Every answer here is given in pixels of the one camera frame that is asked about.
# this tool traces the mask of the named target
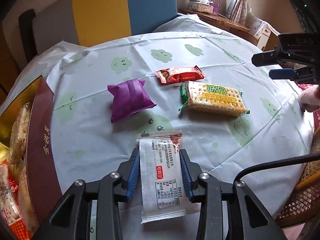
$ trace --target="wicker chair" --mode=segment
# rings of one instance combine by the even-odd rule
[[[320,128],[313,135],[312,153],[320,152]],[[298,184],[276,218],[281,228],[305,223],[320,211],[320,160],[306,164]]]

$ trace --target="purple snack packet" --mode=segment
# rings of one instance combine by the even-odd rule
[[[144,83],[145,80],[135,78],[117,85],[108,85],[108,91],[114,96],[111,123],[156,106],[143,88]]]

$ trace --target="person's hand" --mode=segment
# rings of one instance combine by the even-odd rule
[[[313,86],[299,95],[299,103],[303,111],[314,112],[320,108],[320,88]]]

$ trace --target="brown gift box lid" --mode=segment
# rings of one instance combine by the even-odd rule
[[[27,135],[26,166],[29,194],[39,225],[62,197],[51,150],[53,96],[40,76],[14,99],[0,117],[0,142],[9,147],[12,125],[21,107],[33,103]]]

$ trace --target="red snack wrapper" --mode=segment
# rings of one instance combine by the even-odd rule
[[[184,81],[196,81],[205,78],[198,66],[172,67],[156,71],[162,84],[172,84]]]
[[[4,218],[18,240],[30,240],[29,232],[21,218],[15,197],[18,186],[10,174],[8,162],[0,163],[0,216]]]

